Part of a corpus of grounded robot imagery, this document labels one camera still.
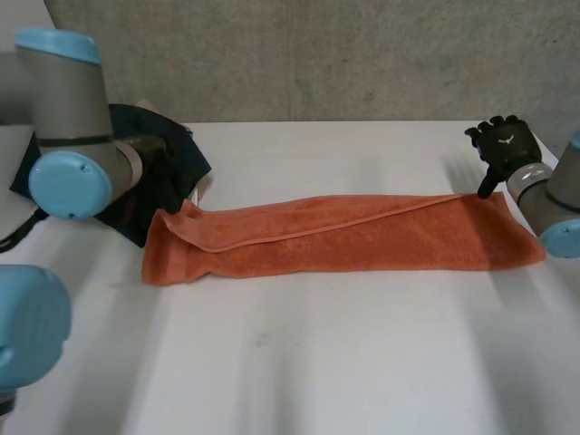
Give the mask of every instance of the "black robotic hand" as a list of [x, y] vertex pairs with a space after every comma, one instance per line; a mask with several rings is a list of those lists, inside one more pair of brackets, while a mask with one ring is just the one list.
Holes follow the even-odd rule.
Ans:
[[498, 183], [522, 166], [542, 161], [542, 151], [524, 121], [510, 115], [505, 119], [494, 116], [489, 122], [465, 131], [480, 158], [489, 165], [478, 189], [480, 198], [488, 198]]

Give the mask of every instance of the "black cable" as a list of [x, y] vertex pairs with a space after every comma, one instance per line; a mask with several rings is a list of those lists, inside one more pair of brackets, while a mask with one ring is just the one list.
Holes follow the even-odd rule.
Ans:
[[41, 220], [45, 220], [46, 218], [48, 218], [48, 214], [44, 210], [37, 208], [34, 213], [10, 236], [0, 240], [0, 254], [9, 251], [20, 242], [22, 242], [22, 240], [33, 229], [34, 225], [36, 225]]

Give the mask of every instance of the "white table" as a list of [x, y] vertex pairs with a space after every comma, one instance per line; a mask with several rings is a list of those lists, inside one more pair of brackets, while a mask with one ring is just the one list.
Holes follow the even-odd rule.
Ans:
[[[201, 205], [474, 191], [484, 167], [463, 135], [472, 125], [194, 124], [215, 174]], [[31, 208], [3, 200], [6, 233]], [[75, 313], [63, 359], [20, 391], [8, 435], [580, 428], [576, 261], [495, 273], [208, 276], [155, 288], [140, 284], [141, 252], [123, 237], [54, 218], [0, 261], [50, 267]]]

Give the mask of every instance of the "orange towel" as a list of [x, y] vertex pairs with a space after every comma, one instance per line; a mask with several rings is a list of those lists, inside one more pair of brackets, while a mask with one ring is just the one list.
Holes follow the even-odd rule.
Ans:
[[141, 277], [157, 285], [205, 274], [248, 277], [296, 271], [492, 270], [545, 258], [501, 193], [337, 196], [228, 211], [186, 201], [157, 211]]

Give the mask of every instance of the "gray concrete wall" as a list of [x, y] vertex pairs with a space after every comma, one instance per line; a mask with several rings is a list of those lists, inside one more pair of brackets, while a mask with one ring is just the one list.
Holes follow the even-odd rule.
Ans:
[[111, 99], [180, 121], [465, 120], [580, 130], [578, 0], [46, 0]]

